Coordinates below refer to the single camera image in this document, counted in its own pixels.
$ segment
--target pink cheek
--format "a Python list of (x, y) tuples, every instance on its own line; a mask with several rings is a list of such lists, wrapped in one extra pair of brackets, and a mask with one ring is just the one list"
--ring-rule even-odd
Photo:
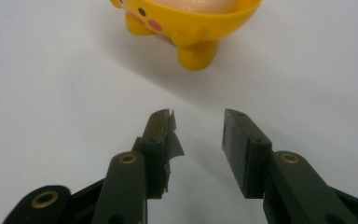
[(148, 23), (153, 29), (155, 29), (157, 31), (162, 30), (161, 26), (156, 21), (149, 20)]

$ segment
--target yellow toy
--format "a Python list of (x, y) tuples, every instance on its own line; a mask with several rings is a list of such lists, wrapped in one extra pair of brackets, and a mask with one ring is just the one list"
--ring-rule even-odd
[(168, 36), (177, 48), (180, 64), (189, 70), (206, 67), (217, 52), (218, 41), (244, 25), (261, 0), (236, 0), (230, 13), (206, 14), (159, 5), (152, 0), (111, 0), (126, 11), (134, 35)]

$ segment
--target white table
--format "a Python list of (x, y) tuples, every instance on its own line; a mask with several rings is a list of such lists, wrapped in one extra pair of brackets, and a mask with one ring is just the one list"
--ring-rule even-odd
[(208, 68), (175, 55), (107, 0), (0, 0), (0, 223), (34, 189), (103, 178), (167, 107), (186, 156), (149, 223), (267, 223), (221, 150), (227, 107), (358, 197), (358, 1), (265, 1)]

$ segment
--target toy foot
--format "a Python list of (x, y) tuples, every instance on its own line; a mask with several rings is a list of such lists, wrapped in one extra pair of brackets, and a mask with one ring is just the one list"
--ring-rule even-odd
[(127, 24), (127, 29), (133, 35), (154, 35), (155, 34), (155, 32), (153, 32), (143, 26), (143, 21), (141, 21), (140, 19), (137, 21), (135, 18), (133, 18), (129, 14), (126, 14), (126, 24)]
[(188, 47), (177, 47), (179, 63), (189, 70), (200, 70), (214, 58), (217, 52), (218, 41), (203, 42)]

